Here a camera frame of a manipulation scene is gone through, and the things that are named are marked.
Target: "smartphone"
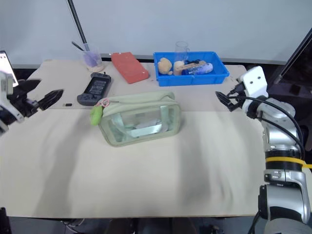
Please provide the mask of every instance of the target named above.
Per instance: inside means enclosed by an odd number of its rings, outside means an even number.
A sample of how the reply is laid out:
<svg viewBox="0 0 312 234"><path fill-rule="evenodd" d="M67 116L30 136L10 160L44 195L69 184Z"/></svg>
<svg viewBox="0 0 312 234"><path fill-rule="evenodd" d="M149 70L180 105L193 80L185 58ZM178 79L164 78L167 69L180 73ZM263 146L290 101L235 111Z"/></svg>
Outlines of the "smartphone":
<svg viewBox="0 0 312 234"><path fill-rule="evenodd" d="M14 80L13 87L18 86L19 83L15 77L9 58L4 50L0 51L0 71L11 74Z"/></svg>

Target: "clear pouch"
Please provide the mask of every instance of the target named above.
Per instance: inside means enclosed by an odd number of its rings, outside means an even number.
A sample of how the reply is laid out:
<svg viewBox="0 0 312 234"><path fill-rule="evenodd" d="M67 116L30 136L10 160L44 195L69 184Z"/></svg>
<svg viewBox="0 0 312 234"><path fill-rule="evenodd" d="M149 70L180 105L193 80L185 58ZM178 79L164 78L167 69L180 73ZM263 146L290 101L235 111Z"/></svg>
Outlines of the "clear pouch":
<svg viewBox="0 0 312 234"><path fill-rule="evenodd" d="M110 145L123 146L178 133L180 116L172 92L110 97L99 128Z"/></svg>

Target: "blue plastic tray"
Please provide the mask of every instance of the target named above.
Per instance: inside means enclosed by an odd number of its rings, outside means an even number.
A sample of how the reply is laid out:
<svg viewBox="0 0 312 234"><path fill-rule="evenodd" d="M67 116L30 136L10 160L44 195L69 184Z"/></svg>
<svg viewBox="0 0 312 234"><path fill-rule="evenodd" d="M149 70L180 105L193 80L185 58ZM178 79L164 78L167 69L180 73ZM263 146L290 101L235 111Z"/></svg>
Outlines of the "blue plastic tray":
<svg viewBox="0 0 312 234"><path fill-rule="evenodd" d="M159 86L221 84L224 78L230 75L216 52L188 52L187 54L187 60L204 60L206 62L212 63L214 69L210 73L204 75L163 75L158 72L157 63L160 61L161 58L165 57L169 59L173 65L175 52L155 52L154 65Z"/></svg>

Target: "handheld device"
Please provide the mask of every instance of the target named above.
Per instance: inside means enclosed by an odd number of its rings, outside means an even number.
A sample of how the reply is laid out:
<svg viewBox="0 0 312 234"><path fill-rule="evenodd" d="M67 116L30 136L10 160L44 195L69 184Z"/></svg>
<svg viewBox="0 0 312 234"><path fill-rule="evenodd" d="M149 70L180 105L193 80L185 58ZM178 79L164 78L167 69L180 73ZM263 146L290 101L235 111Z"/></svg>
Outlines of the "handheld device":
<svg viewBox="0 0 312 234"><path fill-rule="evenodd" d="M13 87L18 86L18 81L14 75L11 63L9 61L8 55L4 50L0 51L0 71L6 73L13 78Z"/></svg>
<svg viewBox="0 0 312 234"><path fill-rule="evenodd" d="M93 72L90 83L83 94L77 96L77 101L83 106L94 106L104 97L111 80L111 77L105 73Z"/></svg>

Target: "table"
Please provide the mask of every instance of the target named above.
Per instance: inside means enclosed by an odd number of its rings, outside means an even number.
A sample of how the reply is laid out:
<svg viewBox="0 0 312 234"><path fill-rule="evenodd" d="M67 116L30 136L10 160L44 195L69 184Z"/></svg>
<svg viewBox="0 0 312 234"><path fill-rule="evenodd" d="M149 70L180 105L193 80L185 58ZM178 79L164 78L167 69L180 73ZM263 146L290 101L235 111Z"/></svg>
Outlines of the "table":
<svg viewBox="0 0 312 234"><path fill-rule="evenodd" d="M61 63L69 68L74 62ZM235 67L227 68L235 73ZM146 83L154 81L149 72ZM109 74L123 86L113 69ZM48 77L41 76L39 93L49 83L50 89L58 85ZM77 87L84 90L86 83ZM8 216L44 218L254 215L264 184L261 124L240 110L229 113L215 99L208 108L203 101L194 102L196 107L184 103L202 100L196 92L203 94L205 87L212 98L212 92L231 84L227 78L222 85L167 87L176 89L184 109L180 132L120 148L108 145L89 124L87 109L48 109L12 124L0 141L1 206ZM156 85L143 88L157 90ZM111 91L120 90L112 86ZM183 91L193 96L185 98ZM312 194L312 175L305 172Z"/></svg>

